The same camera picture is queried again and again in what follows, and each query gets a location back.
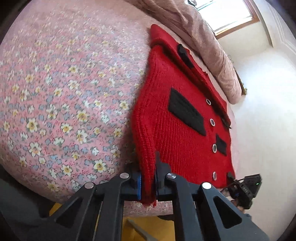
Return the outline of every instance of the red knit sweater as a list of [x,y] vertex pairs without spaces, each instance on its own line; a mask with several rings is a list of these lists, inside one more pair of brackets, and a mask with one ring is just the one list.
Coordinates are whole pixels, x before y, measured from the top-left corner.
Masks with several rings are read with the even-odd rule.
[[189,50],[155,24],[150,36],[149,71],[132,113],[142,172],[142,202],[155,200],[155,151],[187,181],[210,182],[222,188],[227,172],[234,175],[226,102]]

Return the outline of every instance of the pink blanket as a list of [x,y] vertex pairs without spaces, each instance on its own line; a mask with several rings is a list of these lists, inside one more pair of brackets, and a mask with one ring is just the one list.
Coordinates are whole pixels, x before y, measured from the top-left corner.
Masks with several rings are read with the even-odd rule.
[[169,27],[203,59],[231,104],[242,90],[231,61],[201,14],[184,0],[127,0]]

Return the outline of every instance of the bed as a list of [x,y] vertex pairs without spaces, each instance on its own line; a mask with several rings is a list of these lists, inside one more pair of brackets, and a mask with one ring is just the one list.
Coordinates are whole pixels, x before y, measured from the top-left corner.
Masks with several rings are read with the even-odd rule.
[[[32,0],[0,45],[0,163],[18,182],[63,203],[136,161],[130,114],[145,80],[148,30],[169,28],[124,1]],[[221,97],[227,98],[203,61]],[[236,124],[227,111],[238,167]],[[125,215],[166,215],[169,202],[126,202]]]

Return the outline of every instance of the yellow surface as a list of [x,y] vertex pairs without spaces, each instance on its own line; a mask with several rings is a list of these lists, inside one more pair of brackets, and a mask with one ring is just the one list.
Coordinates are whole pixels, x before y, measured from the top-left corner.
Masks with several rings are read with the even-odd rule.
[[[61,204],[55,203],[49,212],[52,215]],[[143,241],[144,239],[126,221],[133,220],[139,227],[159,241],[174,241],[175,228],[173,221],[165,221],[158,217],[127,217],[123,218],[121,241]]]

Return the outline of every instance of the silver-rimmed button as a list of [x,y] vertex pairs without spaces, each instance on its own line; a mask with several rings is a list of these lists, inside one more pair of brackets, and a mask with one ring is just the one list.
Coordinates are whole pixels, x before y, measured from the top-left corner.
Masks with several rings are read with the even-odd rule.
[[213,153],[217,152],[217,145],[216,144],[213,145],[212,150],[213,150]]
[[217,180],[217,173],[213,172],[213,180],[216,181]]
[[215,121],[213,119],[210,119],[210,123],[212,126],[215,126]]

